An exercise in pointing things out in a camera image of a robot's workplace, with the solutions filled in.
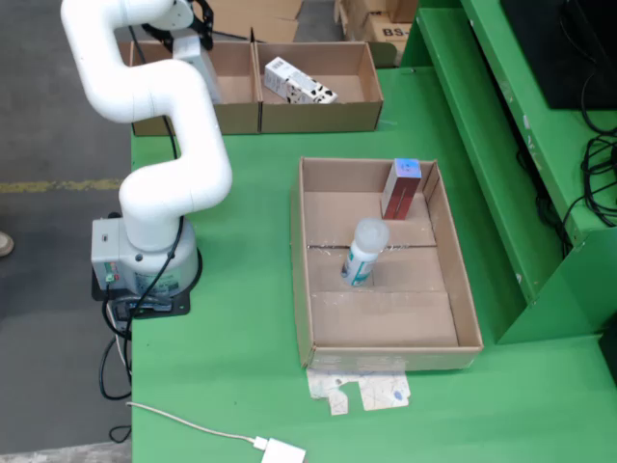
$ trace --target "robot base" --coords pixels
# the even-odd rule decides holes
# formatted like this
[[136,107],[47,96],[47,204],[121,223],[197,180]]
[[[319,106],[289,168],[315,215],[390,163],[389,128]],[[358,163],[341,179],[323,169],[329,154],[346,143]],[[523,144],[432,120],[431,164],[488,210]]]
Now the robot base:
[[[168,252],[145,253],[133,247],[121,218],[93,221],[93,299],[112,302],[117,322],[128,319],[137,300],[163,266]],[[189,293],[201,276],[201,267],[195,232],[185,220],[174,258],[135,316],[151,318],[188,313]]]

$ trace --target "paper sheet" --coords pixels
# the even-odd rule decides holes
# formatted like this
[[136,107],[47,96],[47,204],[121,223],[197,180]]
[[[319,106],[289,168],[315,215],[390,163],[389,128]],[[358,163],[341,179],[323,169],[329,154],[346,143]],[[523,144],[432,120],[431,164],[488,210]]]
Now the paper sheet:
[[345,415],[349,411],[347,395],[339,389],[347,383],[358,383],[366,411],[406,407],[412,394],[405,371],[349,373],[307,368],[307,378],[310,396],[328,399],[333,415]]

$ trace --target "white charger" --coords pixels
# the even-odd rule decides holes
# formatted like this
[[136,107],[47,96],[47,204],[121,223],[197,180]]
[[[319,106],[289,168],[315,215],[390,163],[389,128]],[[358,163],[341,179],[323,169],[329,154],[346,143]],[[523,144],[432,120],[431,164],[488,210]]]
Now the white charger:
[[307,451],[276,439],[256,437],[253,447],[263,450],[261,463],[303,463]]

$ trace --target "yellow floor line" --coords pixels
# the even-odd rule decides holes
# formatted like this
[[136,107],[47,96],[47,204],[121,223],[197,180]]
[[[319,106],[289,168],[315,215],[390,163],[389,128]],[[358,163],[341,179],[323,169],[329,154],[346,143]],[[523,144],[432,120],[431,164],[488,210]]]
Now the yellow floor line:
[[0,194],[3,193],[45,193],[53,190],[88,191],[118,190],[121,178],[104,178],[83,181],[18,181],[0,182]]

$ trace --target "bottle cap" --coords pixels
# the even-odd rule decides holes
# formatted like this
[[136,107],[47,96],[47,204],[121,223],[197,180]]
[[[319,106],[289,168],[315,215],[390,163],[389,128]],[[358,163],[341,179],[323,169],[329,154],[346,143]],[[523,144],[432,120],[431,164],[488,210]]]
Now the bottle cap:
[[381,219],[362,219],[356,227],[356,245],[366,253],[381,253],[389,240],[389,228]]

